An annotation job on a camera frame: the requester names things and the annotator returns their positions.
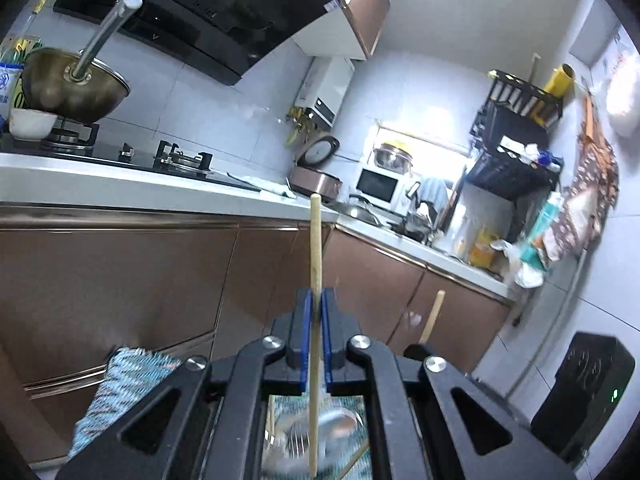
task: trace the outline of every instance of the silver screw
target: silver screw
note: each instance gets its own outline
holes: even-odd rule
[[[284,342],[279,337],[268,335],[267,337],[262,338],[262,345],[269,350],[277,350],[284,345]]]
[[[447,362],[442,357],[432,355],[424,360],[424,365],[428,370],[437,374],[447,367]]]
[[[366,350],[371,346],[371,339],[365,335],[355,335],[351,338],[351,346],[359,350]]]
[[[193,357],[189,357],[186,362],[187,370],[192,372],[199,372],[203,370],[205,366],[207,366],[207,360],[199,355],[194,355]]]

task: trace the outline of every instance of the ceiling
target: ceiling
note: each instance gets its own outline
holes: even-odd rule
[[[534,52],[552,58],[578,0],[391,0],[380,48],[529,75]]]

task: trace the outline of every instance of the white microwave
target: white microwave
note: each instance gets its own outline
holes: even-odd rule
[[[405,192],[417,181],[411,172],[399,174],[377,166],[363,166],[356,190],[374,206],[405,215],[410,204]]]

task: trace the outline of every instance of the gas stove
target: gas stove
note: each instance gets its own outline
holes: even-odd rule
[[[56,122],[49,136],[40,142],[17,140],[9,133],[2,134],[0,151],[150,171],[260,191],[257,187],[226,173],[212,170],[210,168],[213,160],[211,153],[187,154],[178,144],[166,140],[160,140],[155,154],[136,150],[135,146],[127,142],[122,147],[111,146],[100,142],[99,129],[99,124],[79,124],[61,118]]]

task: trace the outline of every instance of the white countertop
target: white countertop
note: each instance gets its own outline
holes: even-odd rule
[[[88,162],[0,153],[0,202],[97,206],[309,220],[309,200],[286,198],[147,171]],[[392,231],[322,208],[323,222],[336,222],[429,266],[453,274],[502,298],[509,287]]]
[[[414,260],[418,260],[435,269],[442,270],[448,274],[453,274],[472,285],[484,288],[496,296],[509,300],[516,299],[516,294],[507,285],[492,278],[487,273],[475,267],[468,266],[450,256],[439,251],[428,248],[410,238],[396,234],[388,229],[382,229],[366,224],[350,216],[340,215],[338,225],[346,227],[355,233],[367,238],[371,238],[380,244],[406,254]]]

